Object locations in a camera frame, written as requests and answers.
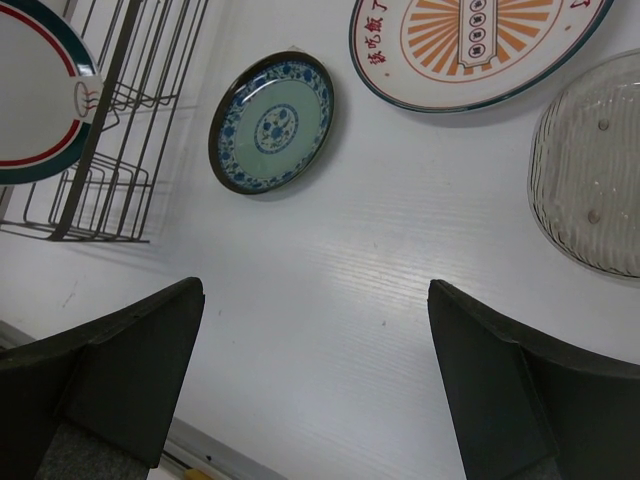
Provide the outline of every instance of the glass dish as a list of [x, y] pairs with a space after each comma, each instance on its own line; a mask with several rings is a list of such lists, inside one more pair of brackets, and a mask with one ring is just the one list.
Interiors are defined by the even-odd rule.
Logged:
[[533, 140], [529, 202], [561, 251], [640, 278], [640, 50], [589, 70], [551, 103]]

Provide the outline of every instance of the red chinese text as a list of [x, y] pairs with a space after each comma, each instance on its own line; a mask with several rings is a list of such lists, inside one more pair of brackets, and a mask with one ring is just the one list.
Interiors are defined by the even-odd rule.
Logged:
[[378, 46], [378, 44], [380, 43], [380, 35], [375, 34], [373, 37], [369, 38], [369, 37], [364, 37], [364, 43], [367, 44], [367, 47], [369, 48], [376, 48]]
[[380, 2], [378, 2], [378, 0], [373, 0], [373, 6], [371, 7], [371, 10], [375, 10], [376, 8], [379, 8], [383, 12], [387, 11], [386, 6], [382, 5]]
[[379, 65], [387, 61], [387, 57], [382, 55], [382, 52], [378, 50], [376, 53], [370, 53], [367, 57], [371, 65]]
[[382, 31], [382, 18], [367, 17], [367, 24], [364, 26], [371, 33]]

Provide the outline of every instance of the white wood grain surface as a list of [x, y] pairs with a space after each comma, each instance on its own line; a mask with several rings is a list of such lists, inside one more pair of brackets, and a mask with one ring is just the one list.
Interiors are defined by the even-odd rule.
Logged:
[[[437, 117], [360, 83], [352, 3], [214, 1], [189, 86], [197, 108], [176, 127], [181, 172], [157, 216], [163, 233], [136, 247], [0, 235], [0, 318], [43, 337], [200, 276], [207, 304], [178, 417], [291, 479], [463, 479], [426, 312], [431, 279], [640, 363], [636, 286], [559, 253], [526, 193], [539, 114], [578, 73], [638, 46], [640, 2], [616, 0], [581, 52], [526, 94]], [[291, 45], [334, 77], [333, 134], [289, 188], [233, 194], [207, 158], [217, 102], [245, 67]]]

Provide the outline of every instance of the metal wire rack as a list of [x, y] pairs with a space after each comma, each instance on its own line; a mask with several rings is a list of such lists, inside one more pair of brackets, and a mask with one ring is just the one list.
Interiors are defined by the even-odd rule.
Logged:
[[0, 231], [52, 241], [147, 241], [149, 209], [208, 3], [68, 0], [72, 25], [103, 73], [103, 93], [73, 167], [0, 191], [6, 208]]

